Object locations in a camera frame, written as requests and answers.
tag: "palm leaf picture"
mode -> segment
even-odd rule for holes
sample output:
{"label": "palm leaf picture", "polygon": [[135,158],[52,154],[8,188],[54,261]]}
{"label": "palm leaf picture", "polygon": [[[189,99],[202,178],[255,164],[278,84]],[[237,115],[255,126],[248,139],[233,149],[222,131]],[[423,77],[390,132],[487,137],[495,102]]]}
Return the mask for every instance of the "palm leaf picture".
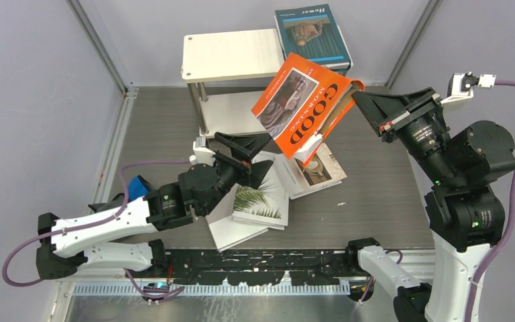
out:
{"label": "palm leaf picture", "polygon": [[[252,189],[248,186],[237,187],[236,197],[234,200],[234,211],[281,219],[281,212],[279,209],[270,209],[270,203],[266,198],[275,197],[274,188],[275,186],[273,184],[268,184],[267,180],[264,181],[257,189]],[[257,206],[265,207],[265,209],[253,209]]]}

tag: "shelf board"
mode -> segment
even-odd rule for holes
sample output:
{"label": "shelf board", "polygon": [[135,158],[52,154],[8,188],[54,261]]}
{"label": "shelf board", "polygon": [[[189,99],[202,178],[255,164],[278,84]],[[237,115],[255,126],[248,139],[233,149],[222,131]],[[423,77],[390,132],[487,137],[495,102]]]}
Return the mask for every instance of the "shelf board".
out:
{"label": "shelf board", "polygon": [[275,29],[187,35],[180,73],[186,83],[272,77],[283,61]]}
{"label": "shelf board", "polygon": [[251,112],[262,93],[263,91],[209,95],[208,101],[201,102],[208,127],[205,137],[213,138],[215,132],[231,135],[265,133],[266,129]]}

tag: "gray wall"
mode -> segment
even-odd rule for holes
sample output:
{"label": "gray wall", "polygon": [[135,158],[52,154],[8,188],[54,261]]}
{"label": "gray wall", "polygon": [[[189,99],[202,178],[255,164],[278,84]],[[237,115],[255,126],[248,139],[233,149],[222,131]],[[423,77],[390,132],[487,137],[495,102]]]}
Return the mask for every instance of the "gray wall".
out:
{"label": "gray wall", "polygon": [[[515,1],[444,1],[403,70],[394,93],[428,86],[442,97],[454,72],[496,74],[515,80]],[[445,115],[452,135],[480,119],[490,119],[512,133],[515,141],[515,89],[476,90],[462,111]],[[422,192],[431,183],[414,169]],[[492,186],[508,211],[511,175]],[[502,253],[487,270],[481,321],[515,321],[515,230]]]}
{"label": "gray wall", "polygon": [[[43,321],[54,282],[13,288],[1,265],[37,217],[87,213],[121,93],[64,1],[0,1],[0,321]],[[36,245],[12,278],[37,277]]]}
{"label": "gray wall", "polygon": [[[384,84],[427,2],[82,0],[82,5],[127,82],[137,86],[184,86],[180,67],[185,35],[275,28],[276,9],[319,3],[331,6],[345,36],[355,65],[349,76],[367,84]],[[242,83],[261,85],[268,81]]]}

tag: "orange book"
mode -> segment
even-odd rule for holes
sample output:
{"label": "orange book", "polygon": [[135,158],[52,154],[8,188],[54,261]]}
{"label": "orange book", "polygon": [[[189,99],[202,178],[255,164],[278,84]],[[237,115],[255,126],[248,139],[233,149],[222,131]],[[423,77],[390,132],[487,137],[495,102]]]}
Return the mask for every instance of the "orange book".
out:
{"label": "orange book", "polygon": [[306,166],[335,125],[354,105],[360,80],[346,78],[289,54],[251,112],[287,158]]}

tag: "teal book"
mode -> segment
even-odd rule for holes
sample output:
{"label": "teal book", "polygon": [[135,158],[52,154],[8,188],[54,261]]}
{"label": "teal book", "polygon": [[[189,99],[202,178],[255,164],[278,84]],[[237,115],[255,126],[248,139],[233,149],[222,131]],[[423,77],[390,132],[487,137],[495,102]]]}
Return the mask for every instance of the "teal book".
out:
{"label": "teal book", "polygon": [[276,10],[285,57],[294,52],[330,69],[346,69],[351,59],[329,5]]}

